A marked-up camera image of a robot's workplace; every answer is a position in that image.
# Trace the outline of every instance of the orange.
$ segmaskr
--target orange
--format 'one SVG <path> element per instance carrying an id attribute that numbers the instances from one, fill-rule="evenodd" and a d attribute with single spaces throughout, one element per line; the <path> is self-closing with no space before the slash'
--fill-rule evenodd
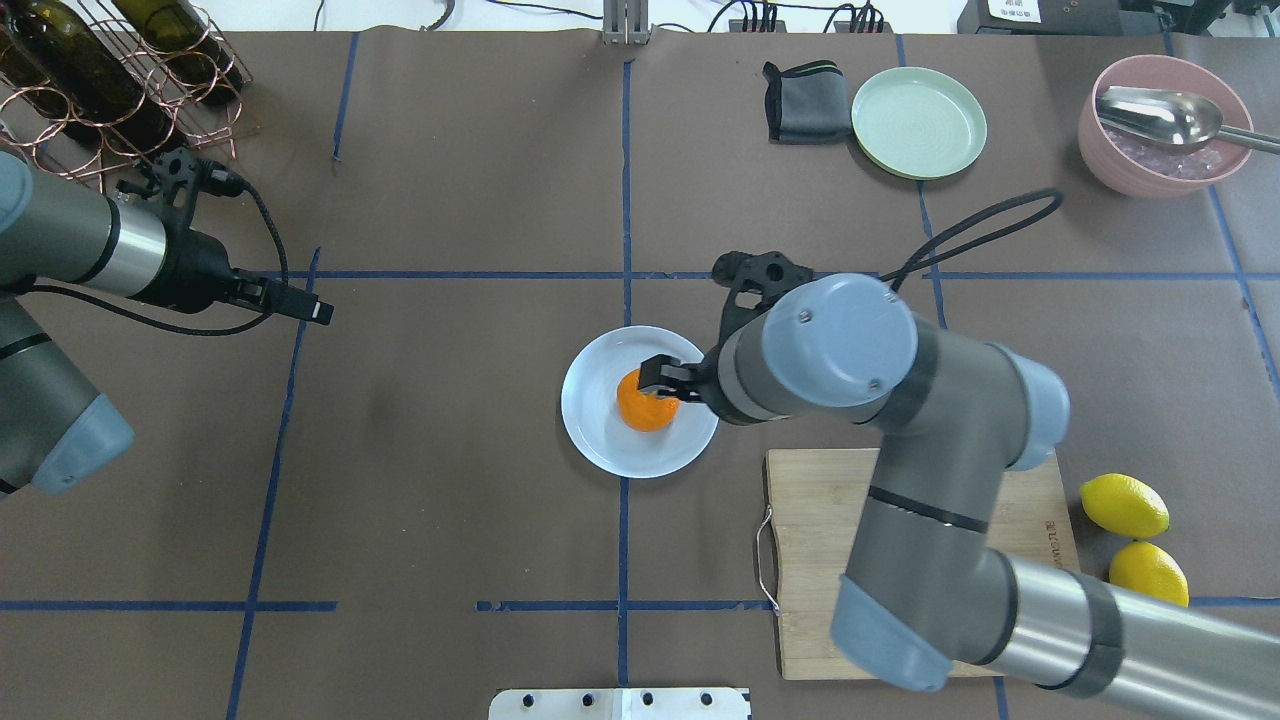
<path id="1" fill-rule="evenodd" d="M 640 392 L 640 368 L 627 373 L 618 383 L 618 411 L 622 421 L 634 430 L 652 433 L 660 430 L 676 419 L 680 401 L 675 397 L 658 397 Z"/>

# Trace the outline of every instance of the plate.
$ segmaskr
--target plate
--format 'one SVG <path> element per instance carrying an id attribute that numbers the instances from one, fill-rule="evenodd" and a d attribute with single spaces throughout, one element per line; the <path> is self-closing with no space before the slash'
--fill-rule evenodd
<path id="1" fill-rule="evenodd" d="M 854 137 L 886 170 L 937 179 L 968 168 L 987 143 L 987 115 L 969 88 L 928 68 L 891 68 L 854 96 Z"/>
<path id="2" fill-rule="evenodd" d="M 681 402 L 676 419 L 652 433 L 634 430 L 618 413 L 618 380 L 654 355 L 698 363 L 703 354 L 678 334 L 649 325 L 607 332 L 573 359 L 561 388 L 564 429 L 588 460 L 623 478 L 658 478 L 701 455 L 719 421 L 705 405 Z"/>

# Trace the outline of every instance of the pink bowl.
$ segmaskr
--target pink bowl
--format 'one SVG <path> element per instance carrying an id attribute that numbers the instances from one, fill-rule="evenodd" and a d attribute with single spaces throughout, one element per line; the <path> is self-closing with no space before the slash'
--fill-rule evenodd
<path id="1" fill-rule="evenodd" d="M 1176 197 L 1230 176 L 1249 159 L 1251 151 L 1247 147 L 1215 140 L 1210 142 L 1210 147 L 1221 154 L 1222 164 L 1212 177 L 1181 179 L 1148 170 L 1121 152 L 1098 122 L 1093 101 L 1112 85 L 1198 92 L 1222 109 L 1222 124 L 1253 129 L 1253 119 L 1235 91 L 1199 65 L 1167 55 L 1134 55 L 1112 63 L 1093 83 L 1080 110 L 1078 131 L 1084 164 L 1111 190 L 1134 197 Z"/>

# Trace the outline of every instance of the metal scoop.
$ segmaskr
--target metal scoop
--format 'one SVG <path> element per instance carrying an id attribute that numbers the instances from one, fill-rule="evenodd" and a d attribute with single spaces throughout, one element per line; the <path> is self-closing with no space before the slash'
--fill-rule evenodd
<path id="1" fill-rule="evenodd" d="M 1280 137 L 1222 124 L 1222 110 L 1203 95 L 1112 85 L 1098 99 L 1098 120 L 1190 152 L 1215 137 L 1280 155 Z"/>

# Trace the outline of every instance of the lemon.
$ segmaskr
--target lemon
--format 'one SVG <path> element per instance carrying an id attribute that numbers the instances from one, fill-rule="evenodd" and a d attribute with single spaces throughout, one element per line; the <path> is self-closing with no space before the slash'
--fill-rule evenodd
<path id="1" fill-rule="evenodd" d="M 1130 538 L 1149 538 L 1169 529 L 1169 509 L 1146 483 L 1107 473 L 1080 486 L 1084 514 L 1106 530 Z"/>
<path id="2" fill-rule="evenodd" d="M 1187 575 L 1164 550 L 1146 541 L 1126 544 L 1111 559 L 1111 584 L 1187 607 Z"/>

